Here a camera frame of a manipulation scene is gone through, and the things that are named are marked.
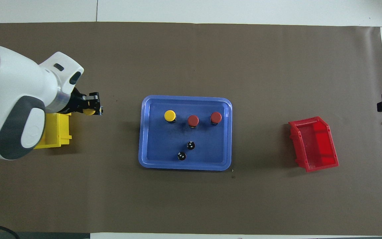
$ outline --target brown paper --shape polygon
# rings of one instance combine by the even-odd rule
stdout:
[[[0,45],[61,51],[104,115],[70,118],[70,145],[0,159],[0,224],[18,231],[382,235],[379,28],[183,23],[0,24]],[[138,163],[147,95],[233,104],[227,171]],[[306,173],[288,121],[320,116],[339,167]]]

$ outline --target black cable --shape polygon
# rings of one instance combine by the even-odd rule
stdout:
[[[20,239],[19,235],[17,235],[17,233],[15,233],[14,231],[12,230],[9,230],[8,228],[6,227],[2,227],[0,226],[0,230],[4,230],[6,232],[8,232],[9,234],[12,234],[16,239]]]

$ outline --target red cap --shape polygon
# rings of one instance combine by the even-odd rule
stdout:
[[[219,112],[213,112],[210,115],[210,122],[214,124],[219,124],[222,121],[222,115]]]
[[[199,120],[197,115],[191,115],[190,117],[188,117],[188,124],[190,125],[190,127],[196,127],[198,122]]]

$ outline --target yellow bin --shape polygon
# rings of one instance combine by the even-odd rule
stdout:
[[[72,136],[69,135],[69,116],[72,114],[45,114],[45,129],[37,148],[54,148],[68,145]]]

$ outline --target white table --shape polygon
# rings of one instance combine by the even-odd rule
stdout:
[[[382,38],[382,0],[0,0],[0,23],[94,21],[379,26]],[[323,237],[344,236],[91,234],[92,239]]]

